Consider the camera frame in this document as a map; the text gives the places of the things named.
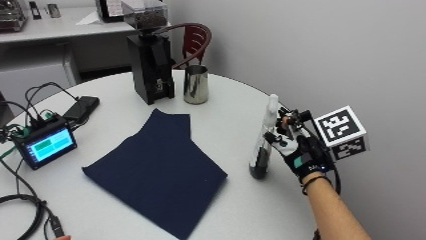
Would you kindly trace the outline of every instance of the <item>human arm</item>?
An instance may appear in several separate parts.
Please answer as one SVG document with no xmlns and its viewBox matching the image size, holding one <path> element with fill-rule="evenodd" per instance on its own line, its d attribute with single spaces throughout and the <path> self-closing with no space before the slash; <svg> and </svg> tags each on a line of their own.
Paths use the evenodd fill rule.
<svg viewBox="0 0 426 240">
<path fill-rule="evenodd" d="M 304 129 L 289 128 L 288 120 L 288 117 L 282 118 L 282 129 L 286 130 L 286 133 L 292 133 L 289 135 L 293 138 L 290 139 L 286 135 L 276 136 L 268 132 L 265 139 L 278 150 L 289 168 L 305 186 L 322 239 L 370 239 L 321 173 L 321 165 L 328 159 L 328 155 L 317 138 Z"/>
<path fill-rule="evenodd" d="M 318 176 L 322 176 L 321 172 L 309 174 L 302 179 L 302 184 Z M 372 239 L 324 178 L 318 178 L 309 184 L 306 193 L 322 239 Z"/>
<path fill-rule="evenodd" d="M 55 240 L 71 240 L 71 236 L 59 237 Z"/>
</svg>

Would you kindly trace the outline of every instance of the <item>white round table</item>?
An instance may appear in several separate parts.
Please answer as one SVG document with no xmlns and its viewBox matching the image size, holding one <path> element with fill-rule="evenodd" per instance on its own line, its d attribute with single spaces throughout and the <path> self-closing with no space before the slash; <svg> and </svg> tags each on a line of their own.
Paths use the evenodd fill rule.
<svg viewBox="0 0 426 240">
<path fill-rule="evenodd" d="M 191 114 L 192 140 L 228 173 L 228 179 L 189 239 L 312 239 L 316 229 L 306 197 L 281 156 L 273 151 L 266 179 L 249 173 L 249 160 L 268 104 L 268 95 L 241 82 L 209 74 L 209 100 L 191 105 L 183 99 L 184 71 L 173 71 L 176 98 L 148 106 L 133 88 L 132 73 L 112 75 L 68 89 L 75 96 L 97 96 L 100 106 L 75 131 L 79 148 L 38 171 L 23 164 L 20 175 L 60 217 L 73 240 L 176 239 L 107 193 L 84 175 L 96 162 L 144 126 L 159 108 Z M 63 114 L 73 99 L 59 93 L 39 110 Z M 24 114 L 15 123 L 24 124 Z M 0 153 L 12 143 L 0 145 Z M 18 152 L 6 158 L 16 167 Z M 0 166 L 0 196 L 16 193 L 15 177 Z M 30 227 L 35 207 L 27 201 L 0 205 L 2 239 L 16 239 Z M 44 239 L 43 227 L 32 239 Z"/>
</svg>

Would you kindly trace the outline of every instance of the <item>small display screen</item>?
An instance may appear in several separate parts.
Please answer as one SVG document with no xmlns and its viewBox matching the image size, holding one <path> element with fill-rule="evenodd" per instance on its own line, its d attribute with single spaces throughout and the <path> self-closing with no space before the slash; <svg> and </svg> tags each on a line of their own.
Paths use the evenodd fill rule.
<svg viewBox="0 0 426 240">
<path fill-rule="evenodd" d="M 27 145 L 27 150 L 34 161 L 42 162 L 73 144 L 67 128 L 61 128 L 43 139 Z"/>
</svg>

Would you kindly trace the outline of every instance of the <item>metal cup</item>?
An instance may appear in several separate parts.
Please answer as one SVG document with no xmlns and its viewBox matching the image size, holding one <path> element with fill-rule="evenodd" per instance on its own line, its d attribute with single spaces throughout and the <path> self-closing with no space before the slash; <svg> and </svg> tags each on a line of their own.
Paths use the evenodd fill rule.
<svg viewBox="0 0 426 240">
<path fill-rule="evenodd" d="M 191 104 L 201 104 L 208 99 L 208 68 L 203 65 L 192 65 L 185 68 L 184 100 Z"/>
<path fill-rule="evenodd" d="M 57 4 L 48 4 L 48 11 L 49 11 L 49 15 L 51 15 L 51 18 L 60 18 L 61 17 L 61 13 L 59 11 L 59 8 L 57 8 Z"/>
</svg>

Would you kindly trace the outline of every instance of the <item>wrist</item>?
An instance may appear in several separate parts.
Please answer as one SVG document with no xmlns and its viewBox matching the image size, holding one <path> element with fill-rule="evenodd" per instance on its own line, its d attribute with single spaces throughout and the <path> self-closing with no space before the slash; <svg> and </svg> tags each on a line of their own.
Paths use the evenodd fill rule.
<svg viewBox="0 0 426 240">
<path fill-rule="evenodd" d="M 302 184 L 305 185 L 306 182 L 308 182 L 310 179 L 313 179 L 313 178 L 316 178 L 316 177 L 320 177 L 320 176 L 322 176 L 322 175 L 324 175 L 324 174 L 322 174 L 322 172 L 320 172 L 320 171 L 312 172 L 310 174 L 308 174 L 308 175 L 302 178 Z"/>
</svg>

